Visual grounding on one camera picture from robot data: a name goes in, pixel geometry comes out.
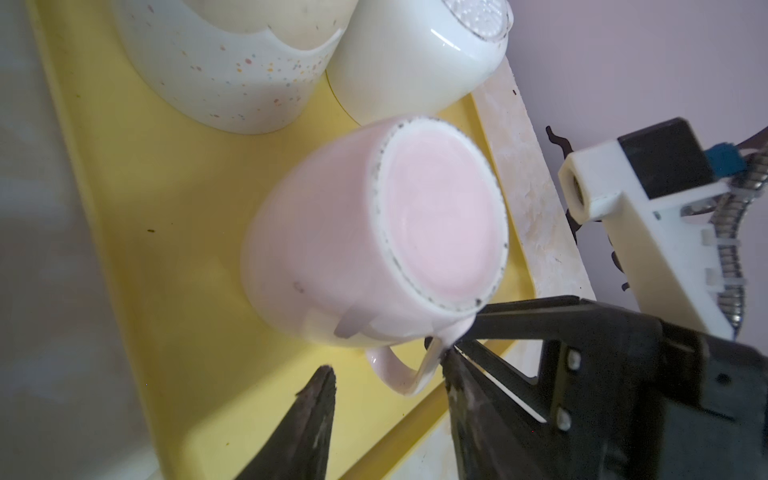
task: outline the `blue connector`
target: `blue connector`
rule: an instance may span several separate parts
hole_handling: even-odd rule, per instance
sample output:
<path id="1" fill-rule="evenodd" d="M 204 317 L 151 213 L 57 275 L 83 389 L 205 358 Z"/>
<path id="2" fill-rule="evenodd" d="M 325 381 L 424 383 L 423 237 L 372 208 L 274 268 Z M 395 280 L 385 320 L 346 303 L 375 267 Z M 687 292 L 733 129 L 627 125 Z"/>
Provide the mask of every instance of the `blue connector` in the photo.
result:
<path id="1" fill-rule="evenodd" d="M 717 144 L 704 154 L 717 178 L 731 177 L 746 170 L 746 162 L 734 144 Z"/>

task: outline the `pink mug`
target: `pink mug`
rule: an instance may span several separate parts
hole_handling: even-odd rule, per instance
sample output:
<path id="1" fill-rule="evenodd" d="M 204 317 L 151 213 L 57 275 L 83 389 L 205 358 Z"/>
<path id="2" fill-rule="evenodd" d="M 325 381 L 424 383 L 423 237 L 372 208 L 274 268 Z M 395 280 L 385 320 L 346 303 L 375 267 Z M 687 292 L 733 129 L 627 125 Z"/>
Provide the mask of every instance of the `pink mug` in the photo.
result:
<path id="1" fill-rule="evenodd" d="M 241 276 L 271 326 L 366 348 L 389 387 L 415 395 L 498 288 L 508 238 L 472 141 L 435 118 L 392 118 L 321 147 L 275 187 L 248 227 Z M 389 348 L 427 336 L 418 371 Z"/>

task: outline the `white speckled cup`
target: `white speckled cup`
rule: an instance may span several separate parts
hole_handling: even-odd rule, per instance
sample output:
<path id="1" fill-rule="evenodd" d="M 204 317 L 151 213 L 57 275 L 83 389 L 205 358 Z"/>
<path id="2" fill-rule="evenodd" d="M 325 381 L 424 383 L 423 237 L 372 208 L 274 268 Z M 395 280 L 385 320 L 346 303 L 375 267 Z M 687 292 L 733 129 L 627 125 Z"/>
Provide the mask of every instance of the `white speckled cup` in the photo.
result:
<path id="1" fill-rule="evenodd" d="M 225 31 L 182 0 L 113 0 L 112 7 L 127 55 L 152 89 L 200 123 L 238 134 L 296 120 L 346 27 L 339 22 L 325 43 L 299 50 L 270 28 Z"/>

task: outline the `cup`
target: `cup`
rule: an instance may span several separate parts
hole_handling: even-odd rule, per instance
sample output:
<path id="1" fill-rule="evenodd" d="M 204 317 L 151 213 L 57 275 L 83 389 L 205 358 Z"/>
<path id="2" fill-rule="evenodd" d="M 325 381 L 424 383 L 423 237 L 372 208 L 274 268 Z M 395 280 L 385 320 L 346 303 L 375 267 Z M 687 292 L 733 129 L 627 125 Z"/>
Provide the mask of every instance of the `cup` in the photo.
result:
<path id="1" fill-rule="evenodd" d="M 181 113 L 238 134 L 296 120 L 357 0 L 112 0 L 131 63 Z"/>
<path id="2" fill-rule="evenodd" d="M 507 0 L 360 0 L 328 80 L 361 125 L 435 114 L 496 70 L 512 22 Z"/>
<path id="3" fill-rule="evenodd" d="M 482 152 L 456 127 L 401 117 L 321 147 L 247 228 L 241 276 L 276 329 L 366 348 L 392 389 L 424 388 L 504 275 L 505 203 Z M 434 338 L 418 370 L 391 345 Z"/>

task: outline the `white wall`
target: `white wall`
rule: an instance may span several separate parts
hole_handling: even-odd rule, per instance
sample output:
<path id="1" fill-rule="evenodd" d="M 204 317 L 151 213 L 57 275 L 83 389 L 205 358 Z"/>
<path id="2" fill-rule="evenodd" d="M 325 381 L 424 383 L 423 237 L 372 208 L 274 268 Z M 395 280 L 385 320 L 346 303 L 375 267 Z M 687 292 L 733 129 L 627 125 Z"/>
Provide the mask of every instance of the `white wall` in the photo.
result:
<path id="1" fill-rule="evenodd" d="M 545 127 L 589 147 L 659 121 L 689 120 L 704 148 L 768 126 L 766 0 L 510 0 L 507 56 L 550 172 Z M 750 285 L 740 341 L 768 353 L 768 196 L 742 228 Z M 637 308 L 599 223 L 578 233 L 599 300 Z"/>

